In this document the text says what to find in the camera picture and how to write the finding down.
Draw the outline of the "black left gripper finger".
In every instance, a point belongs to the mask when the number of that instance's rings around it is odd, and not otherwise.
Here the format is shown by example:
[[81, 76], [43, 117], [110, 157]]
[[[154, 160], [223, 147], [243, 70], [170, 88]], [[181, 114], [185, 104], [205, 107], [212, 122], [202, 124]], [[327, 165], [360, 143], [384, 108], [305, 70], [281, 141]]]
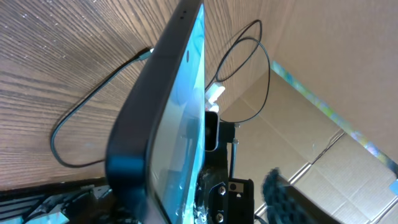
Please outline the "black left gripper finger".
[[340, 224], [272, 169], [265, 177], [262, 195], [270, 224]]

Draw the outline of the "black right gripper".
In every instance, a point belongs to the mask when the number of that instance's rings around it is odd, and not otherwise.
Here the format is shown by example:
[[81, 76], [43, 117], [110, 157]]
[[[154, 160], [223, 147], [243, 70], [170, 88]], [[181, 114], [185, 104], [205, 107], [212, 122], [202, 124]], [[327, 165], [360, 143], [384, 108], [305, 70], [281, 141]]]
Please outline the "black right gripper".
[[233, 177], [238, 141], [235, 125], [221, 122], [215, 143], [205, 152], [205, 163], [197, 180], [195, 223], [254, 223], [254, 183]]

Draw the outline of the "Samsung Galaxy smartphone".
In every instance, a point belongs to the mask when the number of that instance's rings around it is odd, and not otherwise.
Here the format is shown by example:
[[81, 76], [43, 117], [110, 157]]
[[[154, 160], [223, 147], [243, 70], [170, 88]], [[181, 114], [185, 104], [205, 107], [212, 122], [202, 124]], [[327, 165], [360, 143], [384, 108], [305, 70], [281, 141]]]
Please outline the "Samsung Galaxy smartphone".
[[109, 136], [105, 173], [142, 223], [193, 223], [205, 154], [205, 6], [180, 1]]

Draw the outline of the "white power extension strip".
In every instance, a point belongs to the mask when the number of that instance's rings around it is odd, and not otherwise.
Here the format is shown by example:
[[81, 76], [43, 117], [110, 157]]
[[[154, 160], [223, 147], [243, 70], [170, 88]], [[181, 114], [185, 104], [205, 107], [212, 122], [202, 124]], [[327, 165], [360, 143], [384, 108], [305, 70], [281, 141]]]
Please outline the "white power extension strip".
[[205, 92], [205, 109], [207, 111], [212, 111], [218, 113], [220, 107], [216, 103], [217, 99], [225, 91], [225, 87], [220, 83], [212, 83], [209, 89]]

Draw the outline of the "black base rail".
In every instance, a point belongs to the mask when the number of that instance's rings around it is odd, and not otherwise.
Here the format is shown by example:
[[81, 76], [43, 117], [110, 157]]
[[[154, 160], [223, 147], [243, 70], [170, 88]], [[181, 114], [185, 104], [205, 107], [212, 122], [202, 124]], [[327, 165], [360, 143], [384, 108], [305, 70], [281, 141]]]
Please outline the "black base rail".
[[63, 223], [111, 189], [104, 177], [1, 191], [1, 223]]

